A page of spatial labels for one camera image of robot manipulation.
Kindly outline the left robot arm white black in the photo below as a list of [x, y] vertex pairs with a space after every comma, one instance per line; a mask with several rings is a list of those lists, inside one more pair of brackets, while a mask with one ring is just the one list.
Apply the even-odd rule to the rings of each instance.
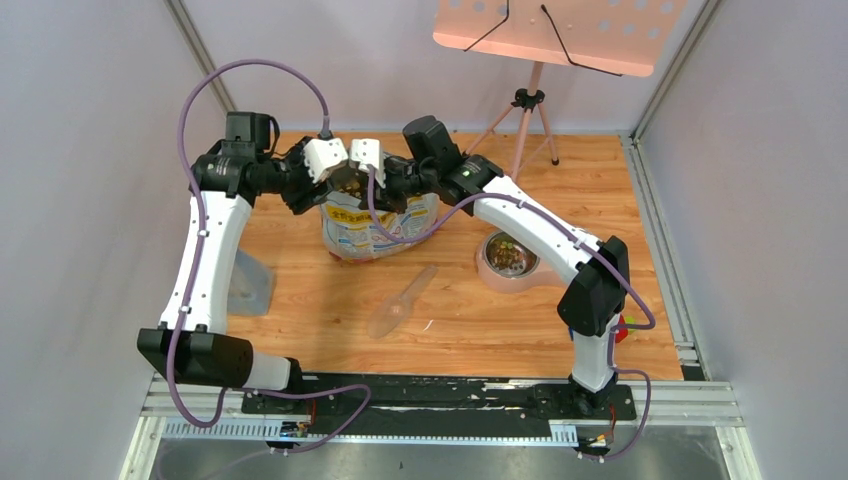
[[278, 194], [296, 215], [323, 202], [329, 176], [348, 154], [328, 133], [306, 136], [276, 158], [276, 120], [230, 112], [223, 139], [190, 166], [197, 187], [174, 293], [155, 328], [143, 328], [137, 348], [172, 384], [268, 390], [283, 413], [298, 411], [306, 386], [296, 360], [257, 352], [228, 335], [228, 295], [239, 242], [257, 197]]

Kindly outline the pet food bag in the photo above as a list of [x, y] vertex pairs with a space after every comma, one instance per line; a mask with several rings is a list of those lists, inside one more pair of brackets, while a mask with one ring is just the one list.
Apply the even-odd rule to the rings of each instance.
[[384, 210], [375, 204], [380, 225], [372, 221], [366, 203], [367, 176], [360, 174], [329, 193], [319, 206], [322, 239], [329, 253], [353, 263], [369, 262], [400, 253], [412, 247], [388, 239], [381, 231], [397, 238], [418, 237], [438, 219], [439, 199], [430, 193], [407, 199], [402, 213]]

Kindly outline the pink music stand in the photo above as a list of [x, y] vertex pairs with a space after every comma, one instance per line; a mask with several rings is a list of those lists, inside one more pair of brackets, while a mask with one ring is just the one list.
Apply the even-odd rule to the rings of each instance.
[[510, 173], [516, 178], [534, 114], [542, 121], [552, 164], [559, 163], [539, 88], [544, 67], [648, 77], [685, 6], [679, 0], [441, 1], [432, 37], [446, 48], [531, 62], [529, 84], [510, 105], [521, 112]]

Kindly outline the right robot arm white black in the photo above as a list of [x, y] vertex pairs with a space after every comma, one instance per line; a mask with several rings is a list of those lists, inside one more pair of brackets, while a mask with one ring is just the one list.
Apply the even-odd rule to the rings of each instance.
[[556, 311], [573, 335], [575, 360], [569, 376], [571, 403], [584, 417], [596, 417], [611, 403], [618, 373], [611, 364], [615, 327], [625, 306], [629, 259], [625, 243], [600, 240], [560, 219], [533, 200], [491, 160], [460, 151], [445, 125], [432, 115], [402, 131], [412, 155], [386, 167], [374, 142], [362, 140], [351, 158], [368, 176], [365, 202], [401, 210], [408, 197], [435, 193], [449, 206], [478, 218], [525, 246], [565, 285]]

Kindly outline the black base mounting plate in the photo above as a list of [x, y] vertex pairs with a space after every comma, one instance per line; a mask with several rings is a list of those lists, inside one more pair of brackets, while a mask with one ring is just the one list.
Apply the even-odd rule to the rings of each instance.
[[316, 400], [245, 395], [241, 410], [254, 415], [303, 415], [311, 432], [328, 434], [351, 414], [349, 435], [405, 437], [541, 438], [552, 420], [636, 419], [631, 389], [611, 387], [591, 400], [569, 380], [456, 376], [308, 373], [302, 393], [328, 391]]

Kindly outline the colourful toy block set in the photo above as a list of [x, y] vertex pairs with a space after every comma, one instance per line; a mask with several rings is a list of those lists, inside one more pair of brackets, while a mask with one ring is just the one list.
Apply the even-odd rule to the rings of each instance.
[[630, 333], [629, 325], [635, 324], [635, 318], [631, 316], [620, 315], [619, 321], [617, 324], [617, 329], [615, 330], [615, 338], [614, 343], [620, 344], [623, 342]]

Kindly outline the left steel bowl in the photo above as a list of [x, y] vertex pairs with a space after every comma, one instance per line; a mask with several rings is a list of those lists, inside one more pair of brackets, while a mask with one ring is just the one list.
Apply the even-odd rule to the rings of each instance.
[[482, 259], [491, 271], [505, 278], [527, 276], [539, 264], [535, 253], [503, 231], [493, 232], [486, 238]]

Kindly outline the clear plastic scoop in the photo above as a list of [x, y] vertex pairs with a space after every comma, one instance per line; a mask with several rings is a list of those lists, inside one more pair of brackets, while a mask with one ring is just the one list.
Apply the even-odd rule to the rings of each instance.
[[399, 293], [390, 295], [371, 314], [366, 333], [370, 338], [379, 339], [388, 335], [404, 322], [413, 311], [413, 304], [436, 276], [438, 267], [425, 267]]

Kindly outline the pink double bowl feeder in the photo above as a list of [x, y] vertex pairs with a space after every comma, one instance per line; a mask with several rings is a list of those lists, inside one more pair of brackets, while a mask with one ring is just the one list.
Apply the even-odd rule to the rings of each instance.
[[562, 279], [535, 253], [503, 231], [495, 231], [475, 254], [478, 277], [490, 289], [516, 294], [541, 287], [565, 287]]

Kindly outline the aluminium frame rail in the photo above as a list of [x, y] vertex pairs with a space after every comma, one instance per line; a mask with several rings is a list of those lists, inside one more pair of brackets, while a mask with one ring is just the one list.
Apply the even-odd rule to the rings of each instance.
[[123, 479], [758, 479], [732, 387], [625, 380], [582, 413], [563, 379], [317, 373], [306, 400], [155, 376]]

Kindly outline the brown kibble in bowl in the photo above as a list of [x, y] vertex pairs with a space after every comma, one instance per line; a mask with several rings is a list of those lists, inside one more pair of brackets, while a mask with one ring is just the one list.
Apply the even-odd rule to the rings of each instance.
[[494, 240], [487, 247], [487, 259], [493, 270], [504, 275], [521, 274], [526, 267], [523, 249], [509, 240]]

